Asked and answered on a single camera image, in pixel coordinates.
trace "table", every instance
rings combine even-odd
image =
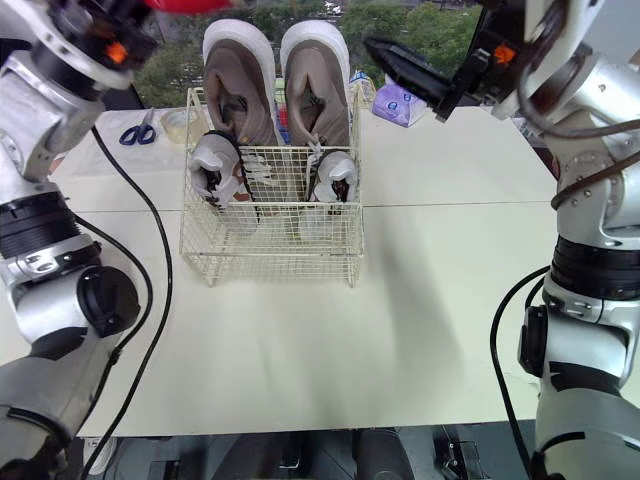
[[[182,148],[163,141],[161,131],[153,146],[117,144],[141,117],[108,112],[97,126],[161,211],[175,295],[117,435],[506,418],[489,356],[491,319],[517,280],[550,261],[556,239],[548,205],[554,181],[510,122],[469,107],[446,124],[423,118],[404,129],[363,112],[366,256],[358,286],[236,281],[208,288],[178,254]],[[54,180],[71,208],[139,256],[160,297],[165,270],[151,215],[106,160],[98,162],[101,153],[85,138]],[[105,257],[124,263],[108,247]],[[537,379],[516,360],[523,299],[505,313],[499,351],[518,416],[533,418]],[[101,435],[119,409],[159,320],[156,303],[82,435]],[[0,312],[6,362],[28,346],[4,298]],[[640,401],[640,376],[624,393]]]

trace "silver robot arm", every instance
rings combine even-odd
[[[581,44],[602,1],[483,3],[451,80],[402,45],[365,45],[441,120],[466,98],[498,118],[520,111],[544,134],[560,171],[558,242],[544,305],[527,310],[520,340],[520,363],[541,382],[530,472],[640,478],[640,410],[620,395],[640,331],[640,74]],[[624,133],[584,134],[629,121]]]
[[[0,277],[31,345],[0,366],[3,479],[47,478],[64,467],[111,352],[140,310],[132,281],[102,265],[99,244],[79,232],[47,179],[56,154],[104,110],[102,94],[127,88],[154,47],[139,29],[146,7],[107,3],[0,2],[38,37],[0,70]]]
[[[585,129],[640,118],[636,66],[588,49],[576,55],[542,87],[553,104],[547,119]],[[639,130],[545,140],[558,192],[640,150]],[[520,343],[521,364],[541,379],[533,478],[640,478],[640,410],[620,395],[640,331],[638,185],[640,163],[558,196],[544,305],[527,310]]]

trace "green foliage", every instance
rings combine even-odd
[[[340,19],[340,30],[349,47],[351,65],[364,71],[377,85],[384,83],[384,73],[367,54],[363,41],[368,36],[399,42],[406,39],[406,8],[376,3],[351,4]]]
[[[481,11],[479,6],[440,10],[423,3],[407,15],[407,44],[451,76],[464,60]]]
[[[177,107],[187,89],[202,83],[202,59],[192,45],[168,43],[136,75],[136,89],[146,106]]]
[[[146,105],[181,106],[186,89],[202,83],[202,38],[215,20],[236,18],[255,25],[273,45],[278,65],[277,47],[284,32],[302,20],[327,18],[328,8],[324,0],[258,0],[251,9],[171,17],[165,22],[167,42],[138,73],[136,87]],[[380,86],[384,74],[364,48],[367,36],[405,43],[450,76],[466,55],[480,12],[479,6],[449,10],[429,1],[412,8],[404,0],[350,0],[342,16],[332,18],[349,47],[352,69],[363,70]],[[163,38],[157,25],[151,30],[154,37]]]

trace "white wire basket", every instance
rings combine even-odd
[[[194,114],[206,121],[209,129],[213,128],[202,88],[189,89],[187,94],[187,118]],[[355,108],[352,145],[323,150],[349,152],[360,180],[358,127]],[[203,133],[187,131],[187,163]],[[184,260],[210,286],[240,278],[342,280],[355,286],[364,255],[359,185],[353,202],[299,201],[307,198],[307,160],[314,154],[311,148],[240,150],[245,166],[252,166],[247,170],[267,172],[267,181],[264,175],[247,175],[252,202],[231,202],[225,209],[210,205],[193,190],[190,172],[185,168],[180,228],[180,254]]]

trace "tissue package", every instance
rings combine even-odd
[[[376,94],[372,112],[393,123],[409,127],[427,111],[427,104],[398,85],[385,85]]]

